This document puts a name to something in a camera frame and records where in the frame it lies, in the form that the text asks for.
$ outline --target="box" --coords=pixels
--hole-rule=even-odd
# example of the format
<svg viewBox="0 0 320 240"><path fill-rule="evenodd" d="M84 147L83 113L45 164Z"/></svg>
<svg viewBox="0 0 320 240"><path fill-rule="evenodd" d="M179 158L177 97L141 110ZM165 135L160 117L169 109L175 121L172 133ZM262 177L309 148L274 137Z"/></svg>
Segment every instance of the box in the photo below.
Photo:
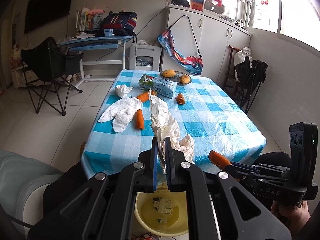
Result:
<svg viewBox="0 0 320 240"><path fill-rule="evenodd" d="M203 0L191 0L191 8L203 11Z"/></svg>
<svg viewBox="0 0 320 240"><path fill-rule="evenodd" d="M144 74L139 80L139 87L142 90L153 90L165 97L172 98L176 91L177 83L162 78Z"/></svg>
<svg viewBox="0 0 320 240"><path fill-rule="evenodd" d="M130 47L129 69L159 71L161 48L149 45L137 45Z"/></svg>

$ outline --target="table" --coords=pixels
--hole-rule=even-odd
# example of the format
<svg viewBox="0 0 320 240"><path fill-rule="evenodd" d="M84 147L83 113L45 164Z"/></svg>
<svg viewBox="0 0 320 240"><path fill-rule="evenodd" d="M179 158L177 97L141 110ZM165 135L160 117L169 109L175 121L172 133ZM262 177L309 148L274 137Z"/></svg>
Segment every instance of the table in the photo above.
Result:
<svg viewBox="0 0 320 240"><path fill-rule="evenodd" d="M143 103L144 130L136 130L129 123L122 133L114 132L112 121L98 123L103 112L120 99L114 91L116 85L132 86L128 96L135 97L143 91L138 80L143 74L159 76L159 72L123 70L107 93L93 123L82 154L81 163L87 178L97 172L110 175L120 172L126 165L137 161L139 153L151 148L153 131L150 127L150 101ZM194 142L194 162L203 171L216 173L219 168L211 164L208 154L215 150L230 161L252 164L261 153L266 139L244 112L211 79L192 76L192 82L177 86L173 98L158 95L168 104L177 120L181 137L189 133ZM175 97L182 93L186 103L178 105Z"/></svg>
<svg viewBox="0 0 320 240"><path fill-rule="evenodd" d="M117 49L123 45L122 60L98 60L98 61L80 61L80 77L81 80L75 85L79 87L83 82L88 81L114 81L114 78L91 78L90 75L84 76L84 65L104 65L104 64L119 64L124 69L125 63L125 44L133 36L111 36L111 37L94 37L87 39L78 39L74 41L66 41L60 43L60 47L67 47L69 52L78 51L81 53L85 50L96 49Z"/></svg>

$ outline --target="cabinet door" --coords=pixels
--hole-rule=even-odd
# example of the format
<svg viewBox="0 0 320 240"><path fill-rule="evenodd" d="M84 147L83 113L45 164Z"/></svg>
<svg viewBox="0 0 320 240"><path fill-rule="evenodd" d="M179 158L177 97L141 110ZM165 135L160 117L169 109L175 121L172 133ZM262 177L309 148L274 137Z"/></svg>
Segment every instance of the cabinet door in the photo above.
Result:
<svg viewBox="0 0 320 240"><path fill-rule="evenodd" d="M201 76L217 81L231 27L215 19L204 17L200 53L203 69Z"/></svg>
<svg viewBox="0 0 320 240"><path fill-rule="evenodd" d="M251 38L250 35L242 32L236 28L231 28L231 31L228 36L227 48L225 49L225 54L224 54L223 62L221 65L220 74L219 74L219 77L217 80L217 85L219 87L222 87L223 82L224 82L224 78L225 78L225 73L227 72L227 69L228 69L229 57L230 57L230 49L228 46L230 45L235 48L243 49L243 48L249 46L250 38ZM234 66L233 59L232 59L231 67L230 67L230 74L232 74L232 73L234 74L234 72L235 72L235 66Z"/></svg>
<svg viewBox="0 0 320 240"><path fill-rule="evenodd" d="M199 45L201 33L203 29L203 21L204 21L203 15L170 8L167 27L170 27L176 20L178 20L183 15L187 15L190 18L192 29L194 31L196 41ZM176 50L185 57L197 56L198 49L196 46L195 39L193 37L192 29L191 29L188 18L182 17L170 29L174 39L174 45ZM166 69L174 69L177 71L187 73L187 71L183 67L181 67L172 58L170 58L167 52L164 52L161 70L166 70Z"/></svg>

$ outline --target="das logo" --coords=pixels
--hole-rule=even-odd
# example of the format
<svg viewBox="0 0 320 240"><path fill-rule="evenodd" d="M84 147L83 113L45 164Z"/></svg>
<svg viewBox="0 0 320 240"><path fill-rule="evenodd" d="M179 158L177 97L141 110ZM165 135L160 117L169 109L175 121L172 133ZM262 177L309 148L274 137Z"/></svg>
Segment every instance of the das logo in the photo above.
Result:
<svg viewBox="0 0 320 240"><path fill-rule="evenodd" d="M278 190L278 191L275 191L274 189L273 190L271 190L271 188L267 188L267 192L268 193L270 193L270 194L275 194L275 195L280 195L280 193L281 193L281 191L280 190Z"/></svg>

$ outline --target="crumpled paper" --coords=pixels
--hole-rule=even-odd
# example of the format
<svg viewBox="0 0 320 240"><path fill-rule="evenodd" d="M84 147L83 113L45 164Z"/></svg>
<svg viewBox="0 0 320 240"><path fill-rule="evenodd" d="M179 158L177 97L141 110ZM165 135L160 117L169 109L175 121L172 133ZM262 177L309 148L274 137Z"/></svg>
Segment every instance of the crumpled paper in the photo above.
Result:
<svg viewBox="0 0 320 240"><path fill-rule="evenodd" d="M163 159L165 160L164 139L169 136L171 139L172 149L183 152L186 161L194 163L192 160L195 147L193 138L190 134L187 134L184 138L178 141L180 138L180 127L178 122L170 114L167 103L160 98L151 95L150 91L151 128L158 140L158 149L162 154ZM165 167L161 162L160 164L165 172Z"/></svg>
<svg viewBox="0 0 320 240"><path fill-rule="evenodd" d="M114 118L112 122L113 130L115 132L123 132L139 109L142 109L140 99L125 97L109 106L98 122L107 122Z"/></svg>
<svg viewBox="0 0 320 240"><path fill-rule="evenodd" d="M117 85L115 87L115 92L121 98L125 98L132 89L133 87L127 87L126 85Z"/></svg>

